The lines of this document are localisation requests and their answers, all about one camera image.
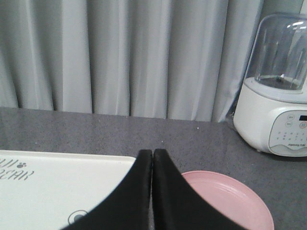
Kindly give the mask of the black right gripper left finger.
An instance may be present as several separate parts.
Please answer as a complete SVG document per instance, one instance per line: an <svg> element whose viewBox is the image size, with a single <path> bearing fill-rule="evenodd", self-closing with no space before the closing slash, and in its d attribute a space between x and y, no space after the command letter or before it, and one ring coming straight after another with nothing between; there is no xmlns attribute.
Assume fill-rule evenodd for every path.
<svg viewBox="0 0 307 230"><path fill-rule="evenodd" d="M153 154L142 149L117 187L65 230L147 230Z"/></svg>

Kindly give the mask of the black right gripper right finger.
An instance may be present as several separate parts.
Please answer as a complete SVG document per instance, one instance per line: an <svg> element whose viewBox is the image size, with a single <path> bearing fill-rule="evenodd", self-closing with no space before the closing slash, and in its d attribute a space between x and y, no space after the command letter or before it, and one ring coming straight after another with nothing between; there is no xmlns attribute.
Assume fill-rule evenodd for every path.
<svg viewBox="0 0 307 230"><path fill-rule="evenodd" d="M242 230L184 179L167 150L153 153L152 205L156 230Z"/></svg>

